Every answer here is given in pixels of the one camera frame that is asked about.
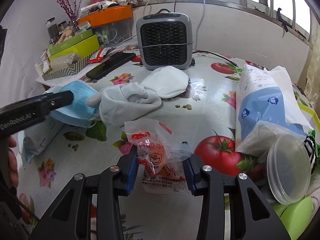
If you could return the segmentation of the person's left hand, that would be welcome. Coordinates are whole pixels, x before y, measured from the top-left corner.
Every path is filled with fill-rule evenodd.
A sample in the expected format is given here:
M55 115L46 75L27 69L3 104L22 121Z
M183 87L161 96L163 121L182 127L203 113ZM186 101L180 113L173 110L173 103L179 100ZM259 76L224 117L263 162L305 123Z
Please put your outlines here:
M18 188L18 169L17 169L17 159L12 151L13 148L17 146L16 140L10 136L9 137L9 149L8 149L8 161L9 161L9 176L11 183L14 188Z

